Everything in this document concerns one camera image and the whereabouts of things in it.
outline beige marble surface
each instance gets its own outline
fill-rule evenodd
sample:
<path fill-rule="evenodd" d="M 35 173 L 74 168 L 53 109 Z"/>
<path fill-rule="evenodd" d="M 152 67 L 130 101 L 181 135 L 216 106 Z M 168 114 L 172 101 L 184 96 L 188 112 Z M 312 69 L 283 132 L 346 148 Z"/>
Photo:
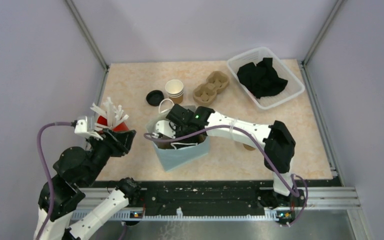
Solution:
<path fill-rule="evenodd" d="M 296 60 L 283 62 L 302 80 Z M 248 151 L 230 139 L 212 137 L 210 153 L 205 157 L 165 172 L 151 142 L 143 137 L 145 124 L 158 113 L 145 97 L 151 90 L 162 90 L 167 81 L 179 79 L 185 86 L 182 105 L 196 105 L 192 91 L 204 83 L 212 71 L 230 76 L 230 85 L 210 106 L 216 111 L 243 121 L 272 124 L 282 121 L 296 141 L 291 172 L 305 179 L 332 179 L 325 149 L 314 118 L 312 107 L 304 92 L 297 98 L 264 112 L 258 112 L 247 95 L 230 74 L 225 61 L 150 62 L 112 64 L 106 81 L 103 99 L 111 97 L 130 115 L 126 121 L 137 131 L 131 151 L 124 157 L 112 157 L 97 180 L 119 180 L 132 177 L 137 181 L 182 180 L 270 180 L 272 172 L 264 166 L 257 150 Z M 163 107 L 170 107 L 165 102 Z"/>

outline gray floor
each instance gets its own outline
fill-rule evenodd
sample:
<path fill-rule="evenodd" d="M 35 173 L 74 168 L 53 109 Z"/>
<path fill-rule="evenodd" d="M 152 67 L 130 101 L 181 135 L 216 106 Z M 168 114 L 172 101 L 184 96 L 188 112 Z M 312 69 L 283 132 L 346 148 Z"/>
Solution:
<path fill-rule="evenodd" d="M 107 222 L 92 240 L 117 240 L 120 222 Z M 353 240 L 346 211 L 307 210 L 291 228 L 275 222 L 144 221 L 127 230 L 124 240 Z"/>

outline gray wall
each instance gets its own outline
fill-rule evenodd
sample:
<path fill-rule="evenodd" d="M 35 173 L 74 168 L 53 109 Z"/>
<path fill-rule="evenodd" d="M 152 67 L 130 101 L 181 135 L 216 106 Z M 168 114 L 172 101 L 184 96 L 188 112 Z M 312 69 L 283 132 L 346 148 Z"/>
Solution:
<path fill-rule="evenodd" d="M 256 47 L 303 59 L 336 0 L 75 0 L 109 63 L 227 60 Z"/>
<path fill-rule="evenodd" d="M 347 1 L 309 69 L 344 180 L 384 240 L 384 1 Z"/>
<path fill-rule="evenodd" d="M 0 0 L 0 239 L 33 239 L 46 181 L 37 131 L 91 114 L 103 74 L 62 0 Z M 42 139 L 50 167 L 81 143 L 63 126 Z"/>

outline black cloth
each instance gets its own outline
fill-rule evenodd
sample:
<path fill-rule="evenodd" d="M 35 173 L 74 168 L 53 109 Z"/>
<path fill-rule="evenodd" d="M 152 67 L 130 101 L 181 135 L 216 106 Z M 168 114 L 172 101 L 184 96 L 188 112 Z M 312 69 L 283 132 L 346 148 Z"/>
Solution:
<path fill-rule="evenodd" d="M 288 80 L 278 76 L 271 57 L 263 58 L 257 66 L 253 62 L 241 66 L 237 78 L 257 99 L 276 96 L 288 84 Z"/>

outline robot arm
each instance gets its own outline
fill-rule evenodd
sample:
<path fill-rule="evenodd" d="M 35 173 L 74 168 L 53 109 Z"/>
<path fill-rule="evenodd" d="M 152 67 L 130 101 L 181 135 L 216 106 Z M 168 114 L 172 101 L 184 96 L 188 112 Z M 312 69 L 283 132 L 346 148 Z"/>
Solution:
<path fill-rule="evenodd" d="M 289 170 L 295 154 L 296 143 L 283 122 L 275 121 L 273 125 L 251 123 L 225 116 L 212 108 L 199 106 L 195 112 L 192 112 L 178 104 L 173 106 L 166 118 L 177 126 L 178 131 L 175 132 L 176 138 L 195 133 L 202 129 L 208 129 L 208 131 L 206 131 L 208 136 L 232 139 L 256 148 L 257 146 L 247 135 L 233 129 L 233 127 L 248 132 L 260 144 L 261 148 L 264 149 L 264 152 L 270 158 L 280 175 L 285 179 L 289 187 L 292 188 L 293 183 Z M 220 125 L 231 126 L 231 128 L 214 128 Z M 172 129 L 167 127 L 164 128 L 163 132 L 160 131 L 160 133 L 165 136 L 172 136 L 173 132 Z M 189 143 L 194 141 L 196 142 L 196 139 L 187 138 L 185 142 Z M 264 159 L 264 165 L 273 172 L 274 191 L 288 196 L 290 191 L 279 176 L 274 173 L 274 170 L 266 159 Z"/>
<path fill-rule="evenodd" d="M 69 226 L 73 211 L 85 197 L 79 188 L 89 187 L 98 177 L 110 157 L 126 155 L 136 134 L 135 130 L 114 132 L 104 129 L 98 133 L 93 130 L 87 117 L 80 117 L 74 132 L 86 137 L 91 150 L 81 147 L 67 148 L 53 165 L 57 175 L 52 178 L 54 190 L 53 210 L 46 223 L 40 240 L 88 240 L 114 213 L 135 201 L 140 187 L 131 178 L 124 178 L 107 199 L 98 205 L 84 219 Z M 46 183 L 39 197 L 39 219 L 34 239 L 50 209 L 50 188 Z"/>

